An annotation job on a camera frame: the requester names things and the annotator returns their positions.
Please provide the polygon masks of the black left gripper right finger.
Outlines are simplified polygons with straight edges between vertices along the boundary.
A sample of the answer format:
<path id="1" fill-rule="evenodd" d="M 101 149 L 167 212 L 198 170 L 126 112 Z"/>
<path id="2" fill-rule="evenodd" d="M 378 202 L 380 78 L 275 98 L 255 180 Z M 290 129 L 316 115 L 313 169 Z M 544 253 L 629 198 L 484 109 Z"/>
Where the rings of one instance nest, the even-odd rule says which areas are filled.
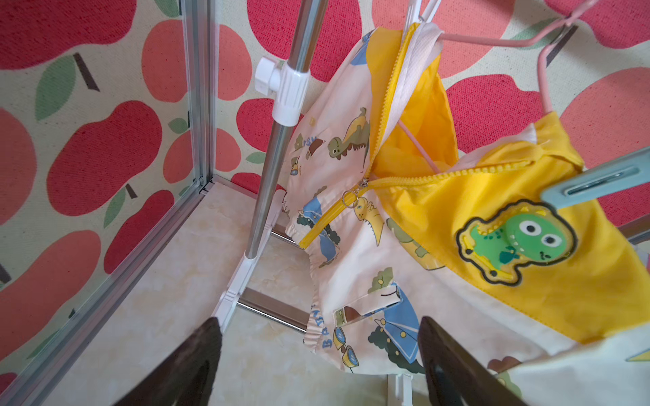
<path id="1" fill-rule="evenodd" d="M 420 321 L 418 346 L 432 405 L 523 405 L 436 321 Z"/>

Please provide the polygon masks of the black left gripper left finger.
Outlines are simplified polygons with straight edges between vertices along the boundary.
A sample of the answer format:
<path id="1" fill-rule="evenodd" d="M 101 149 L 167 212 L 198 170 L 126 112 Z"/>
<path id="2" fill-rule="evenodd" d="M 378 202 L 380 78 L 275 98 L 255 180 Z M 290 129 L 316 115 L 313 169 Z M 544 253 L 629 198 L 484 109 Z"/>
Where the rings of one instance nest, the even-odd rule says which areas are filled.
<path id="1" fill-rule="evenodd" d="M 223 335 L 218 318 L 197 328 L 118 405 L 207 405 L 213 391 Z"/>

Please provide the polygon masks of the yellow dinosaur kids jacket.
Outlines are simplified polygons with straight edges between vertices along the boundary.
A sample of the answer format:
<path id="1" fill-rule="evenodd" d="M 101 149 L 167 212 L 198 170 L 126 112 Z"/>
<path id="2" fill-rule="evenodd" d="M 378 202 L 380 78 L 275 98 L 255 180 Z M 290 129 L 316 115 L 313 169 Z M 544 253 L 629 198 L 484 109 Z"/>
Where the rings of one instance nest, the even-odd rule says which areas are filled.
<path id="1" fill-rule="evenodd" d="M 440 34 L 367 34 L 291 140 L 305 345 L 347 373 L 421 374 L 430 317 L 527 404 L 648 404 L 648 269 L 596 201 L 541 199 L 583 169 L 555 113 L 459 154 Z"/>

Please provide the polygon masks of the light blue clothespin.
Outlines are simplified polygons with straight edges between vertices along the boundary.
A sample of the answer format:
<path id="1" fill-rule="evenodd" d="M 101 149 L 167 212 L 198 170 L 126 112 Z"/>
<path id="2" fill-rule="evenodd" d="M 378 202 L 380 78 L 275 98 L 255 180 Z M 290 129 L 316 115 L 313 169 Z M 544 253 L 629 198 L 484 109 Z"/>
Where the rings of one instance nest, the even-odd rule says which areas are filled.
<path id="1" fill-rule="evenodd" d="M 646 147 L 548 187 L 540 197 L 560 210 L 648 182 L 649 148 Z"/>

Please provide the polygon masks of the pink wire hanger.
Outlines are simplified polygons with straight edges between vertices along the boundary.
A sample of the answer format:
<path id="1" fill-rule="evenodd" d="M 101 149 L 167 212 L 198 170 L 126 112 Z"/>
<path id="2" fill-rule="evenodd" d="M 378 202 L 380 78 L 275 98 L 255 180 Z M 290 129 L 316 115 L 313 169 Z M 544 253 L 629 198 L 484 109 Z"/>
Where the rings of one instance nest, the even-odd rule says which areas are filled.
<path id="1" fill-rule="evenodd" d="M 568 16 L 564 17 L 563 19 L 553 21 L 551 24 L 543 28 L 543 30 L 540 30 L 540 32 L 538 32 L 538 34 L 536 34 L 533 38 L 526 39 L 526 40 L 503 40 L 503 39 L 471 37 L 471 36 L 443 33 L 440 36 L 438 36 L 435 42 L 441 43 L 443 41 L 447 41 L 447 42 L 467 43 L 467 44 L 486 46 L 486 47 L 524 48 L 524 47 L 532 47 L 538 42 L 541 42 L 541 40 L 543 40 L 543 38 L 545 38 L 548 34 L 552 33 L 552 31 L 561 28 L 562 30 L 557 35 L 557 37 L 555 37 L 553 41 L 547 44 L 541 50 L 538 56 L 539 95 L 541 97 L 541 101 L 545 113 L 549 113 L 550 111 L 553 110 L 553 107 L 551 104 L 550 94 L 548 90 L 548 79 L 547 79 L 548 56 L 555 49 L 556 45 L 560 42 L 560 40 L 563 37 L 565 37 L 566 34 L 571 30 L 571 27 L 574 25 L 574 23 L 577 20 L 579 20 L 579 18 L 582 15 L 584 15 L 587 12 L 587 10 L 590 10 L 590 8 L 595 6 L 598 2 L 599 2 L 598 0 L 583 1 L 577 7 L 575 7 Z M 438 10 L 438 6 L 440 5 L 440 3 L 442 3 L 442 1 L 431 1 L 427 6 L 427 8 L 425 9 L 425 17 L 421 17 L 418 14 L 421 9 L 421 1 L 409 1 L 406 23 L 412 23 L 411 25 L 413 25 L 414 23 L 422 23 L 421 25 L 429 24 L 430 23 L 429 20 L 433 18 L 433 15 Z M 401 122 L 399 123 L 395 122 L 395 125 L 389 125 L 388 132 L 390 133 L 396 125 L 401 126 L 402 130 L 404 130 L 405 134 L 407 134 L 408 137 L 410 137 L 414 145 L 420 148 L 420 145 L 417 143 L 416 139 L 412 135 L 410 135 L 410 133 L 408 133 L 406 127 L 404 127 Z"/>

